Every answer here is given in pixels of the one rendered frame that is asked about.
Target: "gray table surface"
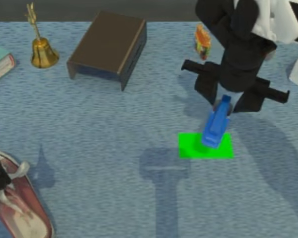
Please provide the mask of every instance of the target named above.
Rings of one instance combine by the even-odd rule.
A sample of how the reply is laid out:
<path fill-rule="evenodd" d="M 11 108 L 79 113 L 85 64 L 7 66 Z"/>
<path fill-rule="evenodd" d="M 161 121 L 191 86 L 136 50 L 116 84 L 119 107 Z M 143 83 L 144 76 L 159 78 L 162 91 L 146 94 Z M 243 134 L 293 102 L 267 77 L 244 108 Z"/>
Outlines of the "gray table surface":
<path fill-rule="evenodd" d="M 45 70 L 30 64 L 29 24 L 0 23 L 0 45 L 18 63 L 0 80 L 0 150 L 31 163 L 57 238 L 298 238 L 298 86 L 287 80 L 298 45 L 279 46 L 260 71 L 291 90 L 289 102 L 232 117 L 235 159 L 184 161 L 177 133 L 201 131 L 209 110 L 196 76 L 180 70 L 198 60 L 195 25 L 149 23 L 121 92 L 118 82 L 68 77 L 89 23 L 39 23 L 61 56 Z M 209 59 L 222 52 L 213 40 Z M 185 169 L 148 169 L 167 165 Z"/>

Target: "marble surface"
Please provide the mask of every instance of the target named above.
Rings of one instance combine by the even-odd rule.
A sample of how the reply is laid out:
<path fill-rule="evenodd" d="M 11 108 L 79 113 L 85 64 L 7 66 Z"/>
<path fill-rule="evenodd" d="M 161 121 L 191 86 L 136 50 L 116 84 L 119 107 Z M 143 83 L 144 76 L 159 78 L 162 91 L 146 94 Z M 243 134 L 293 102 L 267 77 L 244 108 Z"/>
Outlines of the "marble surface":
<path fill-rule="evenodd" d="M 30 64 L 28 23 L 0 23 L 0 45 L 17 59 L 0 80 L 0 150 L 31 163 L 57 238 L 298 238 L 298 86 L 287 79 L 298 45 L 279 46 L 259 74 L 290 89 L 289 102 L 232 117 L 235 159 L 180 161 L 177 133 L 200 131 L 209 109 L 196 76 L 180 70 L 198 60 L 195 24 L 149 23 L 121 92 L 118 82 L 68 77 L 88 22 L 39 23 L 61 56 L 45 70 Z M 213 40 L 210 60 L 222 53 Z M 184 169 L 149 169 L 167 164 Z"/>

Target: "golden bell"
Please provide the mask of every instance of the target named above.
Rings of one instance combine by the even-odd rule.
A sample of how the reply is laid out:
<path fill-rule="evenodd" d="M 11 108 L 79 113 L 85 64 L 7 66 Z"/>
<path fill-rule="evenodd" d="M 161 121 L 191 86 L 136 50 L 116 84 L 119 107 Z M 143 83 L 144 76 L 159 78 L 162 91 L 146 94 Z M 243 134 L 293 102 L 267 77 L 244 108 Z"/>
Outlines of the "golden bell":
<path fill-rule="evenodd" d="M 59 61 L 59 54 L 51 48 L 49 41 L 44 37 L 33 40 L 32 53 L 31 63 L 37 68 L 48 68 Z"/>

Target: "shoe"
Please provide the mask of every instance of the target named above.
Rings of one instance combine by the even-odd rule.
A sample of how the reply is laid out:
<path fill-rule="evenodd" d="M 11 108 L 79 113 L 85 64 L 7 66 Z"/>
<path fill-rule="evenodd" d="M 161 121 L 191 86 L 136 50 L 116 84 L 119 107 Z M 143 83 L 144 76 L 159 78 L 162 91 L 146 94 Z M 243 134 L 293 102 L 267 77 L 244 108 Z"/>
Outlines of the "shoe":
<path fill-rule="evenodd" d="M 0 190 L 0 220 L 12 238 L 54 238 L 53 226 L 26 176 L 29 164 L 18 165 L 3 152 L 0 162 L 11 178 L 11 183 Z"/>

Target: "green rectangle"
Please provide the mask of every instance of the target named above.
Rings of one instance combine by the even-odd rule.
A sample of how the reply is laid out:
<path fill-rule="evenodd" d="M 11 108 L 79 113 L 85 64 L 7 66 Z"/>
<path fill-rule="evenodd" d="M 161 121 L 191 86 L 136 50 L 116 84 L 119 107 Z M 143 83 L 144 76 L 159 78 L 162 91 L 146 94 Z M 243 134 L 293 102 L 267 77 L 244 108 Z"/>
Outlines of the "green rectangle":
<path fill-rule="evenodd" d="M 232 159 L 233 145 L 229 133 L 225 133 L 218 148 L 201 143 L 202 134 L 181 132 L 178 134 L 179 158 L 181 159 Z"/>

